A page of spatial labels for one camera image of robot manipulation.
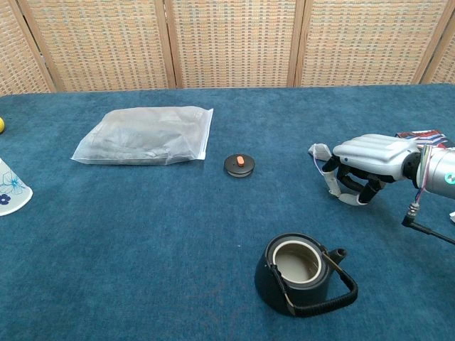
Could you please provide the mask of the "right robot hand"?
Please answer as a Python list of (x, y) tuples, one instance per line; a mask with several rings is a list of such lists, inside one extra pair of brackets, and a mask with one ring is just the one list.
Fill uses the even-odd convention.
[(331, 195), (361, 206), (388, 183), (409, 179), (417, 187), (420, 158), (412, 140), (364, 134), (335, 146), (321, 172)]

